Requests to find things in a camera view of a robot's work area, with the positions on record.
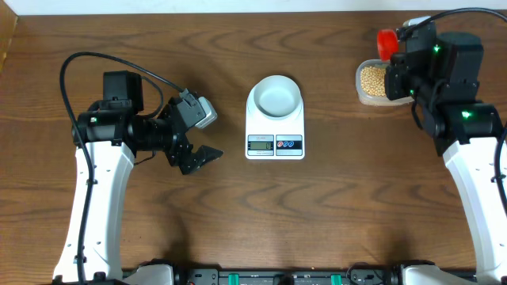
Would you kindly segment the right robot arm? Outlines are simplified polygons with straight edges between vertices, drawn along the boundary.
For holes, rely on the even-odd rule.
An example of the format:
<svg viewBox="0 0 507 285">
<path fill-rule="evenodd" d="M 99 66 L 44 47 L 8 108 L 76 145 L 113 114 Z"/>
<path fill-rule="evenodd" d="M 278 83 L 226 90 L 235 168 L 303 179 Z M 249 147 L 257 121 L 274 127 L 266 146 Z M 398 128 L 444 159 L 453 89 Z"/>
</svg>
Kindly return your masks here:
<svg viewBox="0 0 507 285">
<path fill-rule="evenodd" d="M 475 250 L 476 284 L 506 282 L 506 127 L 477 98 L 484 48 L 467 32 L 438 33 L 432 22 L 384 29 L 385 93 L 413 100 L 417 127 L 433 140 L 459 191 Z"/>
</svg>

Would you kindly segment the red measuring scoop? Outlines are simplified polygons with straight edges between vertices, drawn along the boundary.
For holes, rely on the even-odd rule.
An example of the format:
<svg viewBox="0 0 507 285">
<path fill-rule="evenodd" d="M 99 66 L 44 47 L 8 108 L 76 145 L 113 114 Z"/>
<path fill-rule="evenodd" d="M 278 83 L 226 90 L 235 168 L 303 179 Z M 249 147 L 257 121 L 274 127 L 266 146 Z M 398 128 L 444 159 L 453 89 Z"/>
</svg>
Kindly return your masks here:
<svg viewBox="0 0 507 285">
<path fill-rule="evenodd" d="M 381 29 L 377 33 L 377 51 L 379 58 L 387 61 L 399 50 L 398 37 L 392 29 Z"/>
</svg>

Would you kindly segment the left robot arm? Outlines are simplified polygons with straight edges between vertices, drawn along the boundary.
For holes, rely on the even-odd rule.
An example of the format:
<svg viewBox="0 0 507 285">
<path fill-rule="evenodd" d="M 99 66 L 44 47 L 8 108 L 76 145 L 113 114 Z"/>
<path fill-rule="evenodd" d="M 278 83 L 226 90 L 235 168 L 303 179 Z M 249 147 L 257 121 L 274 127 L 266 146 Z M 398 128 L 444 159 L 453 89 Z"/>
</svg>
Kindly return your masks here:
<svg viewBox="0 0 507 285">
<path fill-rule="evenodd" d="M 217 113 L 205 97 L 184 89 L 144 115 L 145 77 L 131 71 L 103 75 L 103 98 L 80 114 L 72 132 L 77 179 L 71 221 L 54 284 L 118 284 L 125 189 L 140 151 L 163 152 L 182 174 L 195 173 L 222 156 L 210 146 L 195 149 L 186 132 L 203 129 Z"/>
</svg>

